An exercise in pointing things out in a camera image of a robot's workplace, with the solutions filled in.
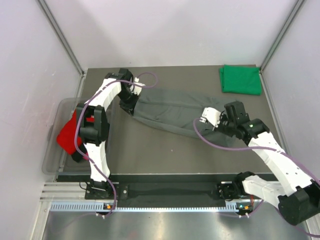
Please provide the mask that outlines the grey t shirt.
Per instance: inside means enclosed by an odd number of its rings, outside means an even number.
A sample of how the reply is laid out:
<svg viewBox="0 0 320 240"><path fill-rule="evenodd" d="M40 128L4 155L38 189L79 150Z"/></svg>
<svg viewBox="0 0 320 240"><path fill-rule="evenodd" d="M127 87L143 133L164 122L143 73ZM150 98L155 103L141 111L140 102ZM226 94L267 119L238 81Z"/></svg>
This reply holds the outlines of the grey t shirt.
<svg viewBox="0 0 320 240"><path fill-rule="evenodd" d="M197 138L193 121L202 116L205 108L219 112L233 98L208 96L167 88L143 89L134 107L133 118L149 127L166 132Z"/></svg>

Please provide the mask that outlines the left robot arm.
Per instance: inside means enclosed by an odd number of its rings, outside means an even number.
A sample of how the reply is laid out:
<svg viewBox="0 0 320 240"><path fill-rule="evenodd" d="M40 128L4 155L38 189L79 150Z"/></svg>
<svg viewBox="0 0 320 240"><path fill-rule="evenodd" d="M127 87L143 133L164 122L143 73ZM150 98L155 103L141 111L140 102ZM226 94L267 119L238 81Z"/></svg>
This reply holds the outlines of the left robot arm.
<svg viewBox="0 0 320 240"><path fill-rule="evenodd" d="M88 192L94 190L105 199L113 194L115 188L109 180L105 151L110 129L106 111L119 97L120 107L132 115L142 86L128 69L121 68L118 73L108 73L96 93L76 106L74 143L80 137L82 146L77 146L76 151L90 164Z"/></svg>

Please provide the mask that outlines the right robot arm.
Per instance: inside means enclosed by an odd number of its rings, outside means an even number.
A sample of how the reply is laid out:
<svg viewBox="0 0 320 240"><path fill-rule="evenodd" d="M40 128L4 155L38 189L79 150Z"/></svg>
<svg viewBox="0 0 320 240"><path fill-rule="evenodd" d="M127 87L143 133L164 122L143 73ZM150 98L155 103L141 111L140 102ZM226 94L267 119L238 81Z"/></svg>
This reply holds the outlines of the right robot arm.
<svg viewBox="0 0 320 240"><path fill-rule="evenodd" d="M278 180L272 183L252 172L241 172L232 182L234 194L239 198L257 196L278 209L294 226L319 214L319 182L289 158L262 120L250 119L242 102L234 101L224 108L223 112L214 110L208 118L214 130L242 140Z"/></svg>

